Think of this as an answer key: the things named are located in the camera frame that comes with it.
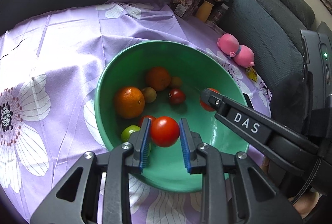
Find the yellow vase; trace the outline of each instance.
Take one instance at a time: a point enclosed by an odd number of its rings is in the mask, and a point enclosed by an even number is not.
[[[213,6],[214,5],[212,3],[209,3],[205,0],[203,4],[198,8],[195,17],[205,23],[212,11]]]

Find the purple tablecloth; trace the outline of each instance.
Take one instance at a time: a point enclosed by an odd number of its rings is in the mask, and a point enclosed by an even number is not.
[[[250,80],[219,51],[219,34],[195,17],[178,18],[169,1],[111,0],[57,11],[0,37],[0,183],[28,221],[85,151],[106,151],[94,117],[95,88],[105,65],[128,46],[167,40],[203,51],[229,72],[255,110],[270,116],[264,82]],[[252,147],[249,154],[261,162]],[[199,222],[200,193],[168,193],[131,177],[130,202],[133,223]]]

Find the screw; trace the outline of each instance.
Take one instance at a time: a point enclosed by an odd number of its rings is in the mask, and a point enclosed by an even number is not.
[[[209,147],[209,145],[206,143],[201,143],[201,144],[199,144],[199,147],[200,147],[200,149],[205,150]]]
[[[91,159],[91,158],[93,157],[93,155],[94,155],[93,152],[88,151],[88,152],[85,152],[83,156],[84,156],[86,159]]]
[[[121,145],[121,147],[122,147],[123,149],[129,149],[129,148],[132,147],[132,144],[131,144],[131,143],[128,143],[128,142],[125,142],[125,143],[123,143],[123,144]]]
[[[247,158],[247,154],[244,153],[244,152],[238,152],[237,157],[239,159],[246,159]]]

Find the red tomato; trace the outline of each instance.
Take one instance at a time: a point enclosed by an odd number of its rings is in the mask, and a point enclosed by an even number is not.
[[[214,89],[214,88],[209,88],[210,90],[216,92],[216,93],[219,93],[218,90]],[[200,105],[203,107],[204,110],[208,111],[208,112],[213,112],[215,111],[215,109],[211,108],[209,105],[205,104],[204,102],[202,102],[200,100]]]
[[[182,90],[173,88],[168,93],[168,98],[171,104],[180,104],[186,100],[186,95]]]
[[[169,147],[179,138],[180,128],[173,118],[161,116],[152,122],[150,134],[156,145]]]
[[[139,121],[139,123],[138,123],[138,126],[139,126],[139,127],[142,127],[143,120],[144,120],[144,118],[146,118],[146,117],[151,119],[151,124],[152,124],[153,121],[156,120],[156,118],[155,118],[154,116],[152,116],[152,115],[145,115],[145,116],[143,116],[143,117],[140,119],[140,121]]]

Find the finger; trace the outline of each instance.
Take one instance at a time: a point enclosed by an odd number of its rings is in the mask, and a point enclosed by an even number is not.
[[[260,168],[263,170],[263,172],[265,172],[266,174],[268,174],[269,171],[269,163],[270,160],[267,157],[263,157],[263,162],[262,165],[260,166]]]
[[[318,203],[319,194],[317,192],[307,192],[295,203],[294,208],[302,218],[305,218]]]

